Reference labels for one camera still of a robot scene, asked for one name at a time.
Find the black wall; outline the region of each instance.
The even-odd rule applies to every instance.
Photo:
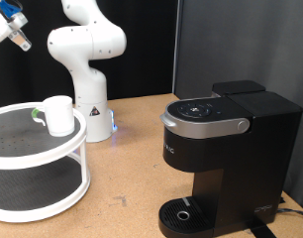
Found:
[[[303,0],[181,2],[179,98],[249,79],[303,107]],[[303,117],[284,189],[303,206]]]
[[[53,29],[76,24],[65,17],[60,0],[20,2],[29,20],[22,30],[33,47],[25,53],[9,39],[0,44],[0,106],[60,94],[74,98],[70,74],[49,54],[47,38]],[[177,0],[97,2],[128,40],[122,56],[90,62],[107,77],[108,99],[171,92]]]

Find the tray rim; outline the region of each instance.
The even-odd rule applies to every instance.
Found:
[[[10,111],[43,106],[42,102],[28,102],[0,107],[0,114]],[[0,170],[21,170],[37,167],[59,160],[81,146],[86,139],[86,121],[83,115],[73,108],[74,117],[80,122],[80,131],[68,142],[51,150],[23,157],[0,157]]]

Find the black mesh surface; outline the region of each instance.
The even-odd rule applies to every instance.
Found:
[[[72,134],[53,137],[47,126],[33,120],[33,109],[21,109],[0,115],[0,157],[23,157],[42,153],[68,142],[80,131],[80,123],[74,118],[75,129]],[[38,117],[45,120],[44,112],[40,112]]]
[[[71,195],[81,182],[81,165],[69,157],[35,168],[0,171],[0,209],[46,207]]]

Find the drip tray grate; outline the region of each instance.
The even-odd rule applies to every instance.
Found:
[[[161,208],[159,217],[167,228],[183,234],[212,228],[193,197],[169,201]]]

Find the coffee maker drip tray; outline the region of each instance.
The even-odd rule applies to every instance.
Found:
[[[213,236],[213,226],[192,196],[164,204],[159,212],[159,228],[166,237]]]

